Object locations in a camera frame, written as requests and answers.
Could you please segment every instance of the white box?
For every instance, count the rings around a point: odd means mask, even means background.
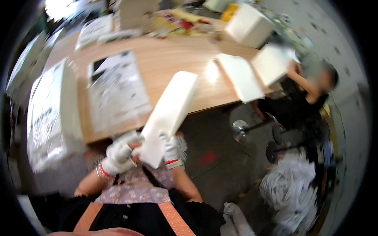
[[[247,4],[239,6],[226,27],[228,34],[239,44],[253,48],[260,47],[273,29],[271,20]]]

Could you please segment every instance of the person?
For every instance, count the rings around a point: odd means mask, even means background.
[[[50,236],[220,235],[224,218],[202,201],[185,173],[178,158],[179,137],[168,139],[162,133],[159,138],[164,161],[156,170],[131,156],[142,145],[137,139],[121,138],[110,145],[106,157],[79,183],[75,197],[57,211],[60,232]]]
[[[316,83],[303,78],[302,67],[291,61],[287,69],[287,76],[294,81],[299,89],[290,98],[282,96],[273,100],[269,97],[252,102],[252,107],[263,121],[274,116],[285,128],[291,127],[297,120],[303,120],[318,112],[326,99],[338,83],[336,69],[327,62],[322,62]]]

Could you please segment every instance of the dark hair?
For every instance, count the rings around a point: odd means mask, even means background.
[[[334,89],[337,83],[339,82],[339,74],[337,73],[333,65],[325,61],[322,61],[322,69],[327,71],[330,74],[331,79],[333,81],[333,89]]]

